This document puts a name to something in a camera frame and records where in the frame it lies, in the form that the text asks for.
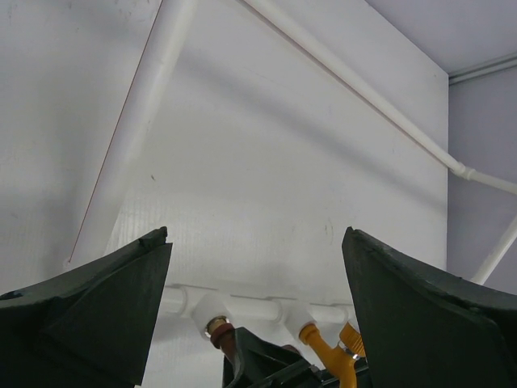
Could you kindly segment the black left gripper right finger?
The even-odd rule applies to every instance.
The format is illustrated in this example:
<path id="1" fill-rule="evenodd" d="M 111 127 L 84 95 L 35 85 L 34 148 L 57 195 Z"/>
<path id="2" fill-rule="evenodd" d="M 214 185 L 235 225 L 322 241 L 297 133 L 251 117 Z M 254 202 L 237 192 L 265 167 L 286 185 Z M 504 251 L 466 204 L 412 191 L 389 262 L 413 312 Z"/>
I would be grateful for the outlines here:
<path id="1" fill-rule="evenodd" d="M 516 297 L 347 228 L 343 261 L 375 387 L 514 387 Z"/>

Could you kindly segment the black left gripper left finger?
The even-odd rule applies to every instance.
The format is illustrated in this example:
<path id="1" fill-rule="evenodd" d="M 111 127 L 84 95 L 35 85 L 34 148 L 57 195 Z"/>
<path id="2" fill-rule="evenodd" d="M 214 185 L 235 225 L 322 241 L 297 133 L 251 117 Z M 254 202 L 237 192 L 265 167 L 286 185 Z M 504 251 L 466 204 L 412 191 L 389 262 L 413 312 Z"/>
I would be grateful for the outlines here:
<path id="1" fill-rule="evenodd" d="M 1 296 L 3 387 L 141 385 L 170 265 L 167 228 Z"/>

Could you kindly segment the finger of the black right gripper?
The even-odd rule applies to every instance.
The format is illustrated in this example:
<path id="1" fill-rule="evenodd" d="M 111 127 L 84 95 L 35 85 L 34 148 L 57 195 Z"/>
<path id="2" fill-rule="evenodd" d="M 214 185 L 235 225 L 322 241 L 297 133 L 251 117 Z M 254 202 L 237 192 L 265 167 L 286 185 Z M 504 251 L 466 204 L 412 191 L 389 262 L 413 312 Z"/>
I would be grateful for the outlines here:
<path id="1" fill-rule="evenodd" d="M 223 387 L 310 387 L 309 362 L 292 346 L 260 339 L 244 327 L 221 335 Z"/>

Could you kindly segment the brown water faucet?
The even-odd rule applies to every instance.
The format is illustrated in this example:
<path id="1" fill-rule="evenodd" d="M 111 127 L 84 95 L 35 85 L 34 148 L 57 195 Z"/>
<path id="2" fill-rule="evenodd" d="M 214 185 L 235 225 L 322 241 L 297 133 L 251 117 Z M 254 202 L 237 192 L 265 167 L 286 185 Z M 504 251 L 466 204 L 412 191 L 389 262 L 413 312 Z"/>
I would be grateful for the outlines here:
<path id="1" fill-rule="evenodd" d="M 251 366 L 287 366 L 303 359 L 290 344 L 268 342 L 245 327 L 235 327 L 227 317 L 213 318 L 206 334 L 214 348 L 223 354 L 223 364 L 232 369 Z"/>

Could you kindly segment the white PVC pipe frame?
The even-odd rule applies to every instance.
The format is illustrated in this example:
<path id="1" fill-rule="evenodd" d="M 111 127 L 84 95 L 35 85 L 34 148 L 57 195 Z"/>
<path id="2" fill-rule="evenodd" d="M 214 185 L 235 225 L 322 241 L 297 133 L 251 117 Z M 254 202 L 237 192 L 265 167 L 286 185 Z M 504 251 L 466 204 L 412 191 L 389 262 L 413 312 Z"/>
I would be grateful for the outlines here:
<path id="1" fill-rule="evenodd" d="M 191 30 L 197 6 L 194 1 L 163 1 L 159 4 L 74 247 L 64 262 L 66 271 L 92 262 L 107 245 L 131 183 L 132 169 L 141 161 L 142 146 L 161 107 L 169 77 Z M 484 174 L 456 160 L 365 81 L 358 70 L 346 64 L 273 2 L 246 1 L 244 7 L 455 176 L 515 193 L 514 183 Z M 299 336 L 315 322 L 346 326 L 355 317 L 351 303 L 300 304 L 289 297 L 229 296 L 221 295 L 215 289 L 186 285 L 164 290 L 161 311 L 163 314 L 192 317 L 200 334 L 205 337 L 210 336 L 216 323 L 226 323 L 233 315 L 282 322 L 294 336 Z"/>

